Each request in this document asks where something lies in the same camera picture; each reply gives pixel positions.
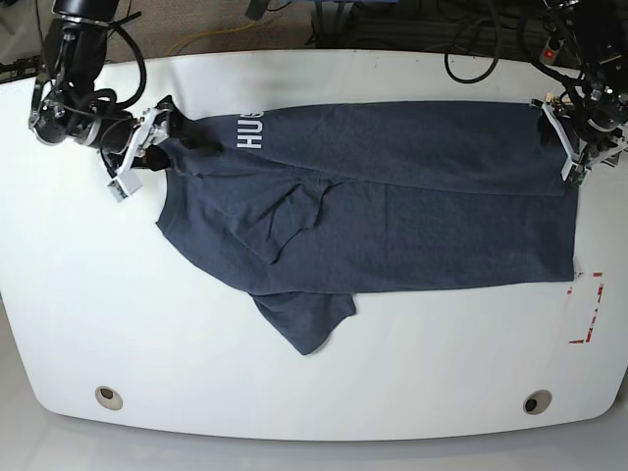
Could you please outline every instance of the floor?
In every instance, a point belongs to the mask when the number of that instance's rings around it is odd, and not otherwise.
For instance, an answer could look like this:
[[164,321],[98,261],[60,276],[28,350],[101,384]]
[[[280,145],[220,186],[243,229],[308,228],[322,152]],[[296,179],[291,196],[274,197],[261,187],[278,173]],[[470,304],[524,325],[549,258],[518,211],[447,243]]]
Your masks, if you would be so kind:
[[[220,31],[247,26],[244,16],[249,0],[121,0],[117,18],[141,11],[141,18],[125,26],[146,58],[164,57],[168,50],[188,34]],[[284,5],[272,0],[271,8]],[[293,2],[280,12],[267,13],[250,29],[204,37],[190,44],[184,54],[256,49],[297,49],[310,37],[311,2]],[[114,35],[110,40],[112,62],[132,60],[124,41]]]

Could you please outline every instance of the yellow cable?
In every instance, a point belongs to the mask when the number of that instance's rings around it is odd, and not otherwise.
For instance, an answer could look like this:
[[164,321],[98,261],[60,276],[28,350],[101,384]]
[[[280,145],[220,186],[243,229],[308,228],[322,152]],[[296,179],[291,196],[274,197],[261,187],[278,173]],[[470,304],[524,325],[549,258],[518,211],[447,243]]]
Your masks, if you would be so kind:
[[200,32],[198,34],[189,34],[188,36],[184,37],[181,41],[179,41],[177,44],[175,44],[173,47],[171,47],[170,49],[168,49],[168,52],[166,53],[166,57],[170,57],[173,55],[173,53],[181,48],[181,50],[183,50],[184,48],[186,48],[192,41],[195,41],[196,39],[200,39],[201,37],[208,37],[208,36],[215,36],[216,34],[227,34],[228,32],[239,32],[239,31],[244,31],[246,29],[250,29],[254,26],[256,26],[257,23],[256,22],[252,22],[249,23],[246,26],[240,26],[240,27],[234,27],[232,29],[222,29],[220,31],[207,31],[207,32]]

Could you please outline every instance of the round hole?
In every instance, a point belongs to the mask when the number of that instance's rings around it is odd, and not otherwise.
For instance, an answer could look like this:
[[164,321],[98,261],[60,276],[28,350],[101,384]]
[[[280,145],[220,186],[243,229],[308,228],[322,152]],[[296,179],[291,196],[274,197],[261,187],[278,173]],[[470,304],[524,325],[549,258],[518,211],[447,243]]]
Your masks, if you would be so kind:
[[107,388],[106,386],[101,386],[100,388],[96,388],[96,400],[100,405],[109,410],[120,410],[122,409],[122,398],[121,396],[112,390],[111,388]]
[[529,415],[539,415],[548,410],[551,404],[551,392],[537,391],[530,394],[523,402],[523,410]]

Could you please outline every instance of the gray t-shirt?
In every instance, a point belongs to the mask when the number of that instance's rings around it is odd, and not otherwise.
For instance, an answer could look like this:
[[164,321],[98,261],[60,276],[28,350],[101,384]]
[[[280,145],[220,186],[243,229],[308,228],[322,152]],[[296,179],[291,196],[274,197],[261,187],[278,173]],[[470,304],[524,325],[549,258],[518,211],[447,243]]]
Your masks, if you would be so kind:
[[207,118],[194,126],[218,155],[162,144],[158,226],[302,354],[355,313],[356,292],[572,280],[577,191],[538,118],[478,102]]

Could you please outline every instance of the table surface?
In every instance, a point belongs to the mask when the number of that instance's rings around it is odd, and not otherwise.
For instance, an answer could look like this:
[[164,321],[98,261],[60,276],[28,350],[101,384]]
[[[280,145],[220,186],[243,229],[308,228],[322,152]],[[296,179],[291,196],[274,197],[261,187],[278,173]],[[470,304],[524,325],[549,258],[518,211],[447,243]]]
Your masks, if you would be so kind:
[[[487,61],[454,58],[472,76]],[[191,118],[305,104],[398,100],[526,102],[558,91],[502,61],[477,85],[440,55],[276,51],[148,63],[135,112],[173,94]],[[136,66],[107,67],[119,96]],[[38,143],[32,82],[0,87],[0,290],[33,391],[48,410],[200,435],[374,441],[485,434],[590,419],[628,365],[626,163],[582,189],[573,284],[356,296],[359,314],[301,357],[247,294],[189,264],[154,222],[163,173],[119,204],[91,149]],[[594,273],[603,273],[601,277]],[[603,284],[602,302],[598,290]],[[572,295],[567,295],[572,288]],[[590,342],[585,339],[595,309]],[[124,407],[94,397],[107,386]],[[548,390],[539,416],[526,397]]]

